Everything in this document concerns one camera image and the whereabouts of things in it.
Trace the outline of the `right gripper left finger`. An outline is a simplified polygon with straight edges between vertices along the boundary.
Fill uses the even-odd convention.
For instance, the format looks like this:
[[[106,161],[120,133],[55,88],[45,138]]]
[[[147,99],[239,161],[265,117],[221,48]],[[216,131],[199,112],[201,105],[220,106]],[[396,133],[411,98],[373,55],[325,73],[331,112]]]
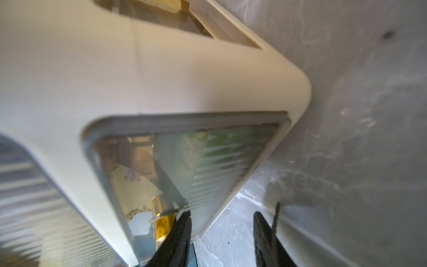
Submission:
[[[191,212],[184,212],[173,225],[147,267],[187,267],[191,245]]]

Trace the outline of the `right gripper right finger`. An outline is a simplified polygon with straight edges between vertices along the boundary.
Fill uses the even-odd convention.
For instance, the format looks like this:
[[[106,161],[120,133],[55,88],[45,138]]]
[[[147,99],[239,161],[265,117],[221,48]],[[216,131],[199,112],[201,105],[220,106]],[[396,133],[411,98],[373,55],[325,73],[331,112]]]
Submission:
[[[254,213],[253,234],[257,267],[297,267],[276,235],[280,208],[281,204],[278,202],[272,226],[261,212]]]

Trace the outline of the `transparent bottom drawer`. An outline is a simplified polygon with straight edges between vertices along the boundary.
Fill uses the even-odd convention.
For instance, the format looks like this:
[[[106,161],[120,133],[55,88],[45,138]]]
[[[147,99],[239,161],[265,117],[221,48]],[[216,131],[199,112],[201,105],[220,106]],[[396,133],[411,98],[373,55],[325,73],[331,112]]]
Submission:
[[[191,242],[203,234],[291,124],[285,111],[116,116],[90,125],[83,147],[146,267],[184,212]]]

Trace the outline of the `transparent drawer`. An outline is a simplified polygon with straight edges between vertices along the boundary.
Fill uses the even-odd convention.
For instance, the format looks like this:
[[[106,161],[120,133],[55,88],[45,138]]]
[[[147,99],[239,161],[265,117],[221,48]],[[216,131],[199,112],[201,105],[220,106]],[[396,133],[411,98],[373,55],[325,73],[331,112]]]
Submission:
[[[125,267],[19,144],[1,137],[1,266]]]
[[[291,124],[285,111],[116,116],[90,125],[83,147],[146,267],[184,212],[191,242],[203,234]]]

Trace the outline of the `beige drawer organizer cabinet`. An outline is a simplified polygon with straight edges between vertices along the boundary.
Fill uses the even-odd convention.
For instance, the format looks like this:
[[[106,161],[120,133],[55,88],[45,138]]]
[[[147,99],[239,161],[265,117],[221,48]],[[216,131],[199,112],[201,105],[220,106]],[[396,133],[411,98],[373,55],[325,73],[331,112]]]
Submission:
[[[1,2],[1,137],[32,156],[126,267],[139,265],[85,153],[90,125],[285,111],[291,129],[311,94],[306,74],[215,1]]]

